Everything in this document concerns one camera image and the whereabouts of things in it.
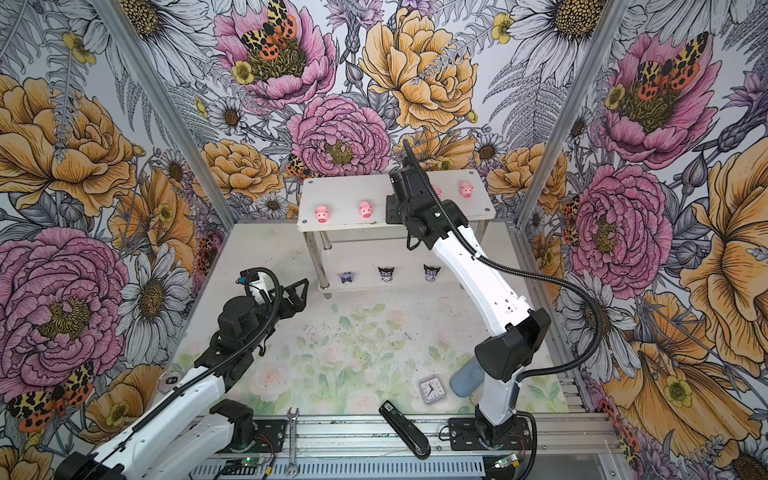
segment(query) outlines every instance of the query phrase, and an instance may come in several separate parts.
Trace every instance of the white shelf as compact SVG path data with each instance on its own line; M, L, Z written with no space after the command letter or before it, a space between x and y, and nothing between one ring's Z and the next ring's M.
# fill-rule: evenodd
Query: white shelf
M442 199L453 200L468 220L490 220L496 215L476 170L441 170L427 172L427 175L432 184L442 190ZM458 192L458 186L464 180L474 187L470 198L464 198ZM389 175L385 174L304 180L297 226L301 232L391 227L385 220L387 195L392 195L392 184ZM373 206L370 218L360 216L362 200ZM325 205L330 212L325 223L315 218L315 209L319 205Z

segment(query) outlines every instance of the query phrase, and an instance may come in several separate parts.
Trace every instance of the flower bud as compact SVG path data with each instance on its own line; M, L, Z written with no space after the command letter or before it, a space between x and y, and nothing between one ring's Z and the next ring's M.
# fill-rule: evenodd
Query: flower bud
M683 182L683 193L690 195L694 188L701 187L707 182L707 163L704 161L704 154L699 154L694 161L690 162L683 170L683 176L680 179Z
M346 79L350 84L361 81L362 69L351 62L346 62Z

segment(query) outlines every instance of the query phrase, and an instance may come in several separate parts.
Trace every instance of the black bracket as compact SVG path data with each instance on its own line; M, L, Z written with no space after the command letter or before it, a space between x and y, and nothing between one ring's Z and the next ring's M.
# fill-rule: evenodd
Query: black bracket
M520 439L525 445L533 445L528 422L525 419L513 417L513 421L507 427L506 432L495 440L498 450L522 450ZM475 419L467 417L448 419L448 431L451 436L451 450L454 452L488 449L480 441Z

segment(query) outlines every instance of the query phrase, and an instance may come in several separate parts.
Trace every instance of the metal shelf leg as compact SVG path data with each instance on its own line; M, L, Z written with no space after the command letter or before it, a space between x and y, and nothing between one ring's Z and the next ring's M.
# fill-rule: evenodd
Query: metal shelf leg
M310 258L312 259L312 265L315 267L317 273L317 280L320 283L321 290L327 290L330 287L328 277L326 277L326 271L323 269L323 259L320 257L320 250L317 248L317 239L314 232L304 232L304 241L306 242L306 249L310 252ZM330 293L323 293L323 296L327 299L331 297Z

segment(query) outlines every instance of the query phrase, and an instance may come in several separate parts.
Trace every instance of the red wire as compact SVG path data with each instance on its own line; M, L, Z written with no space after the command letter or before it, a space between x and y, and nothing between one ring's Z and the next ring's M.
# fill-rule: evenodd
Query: red wire
M512 432L512 435L514 435L518 439L520 439L520 448L522 448L522 453L521 453L522 458L520 458L520 459L521 460L525 460L525 443L523 443L523 438L520 435L518 435L517 433L515 433L515 432Z

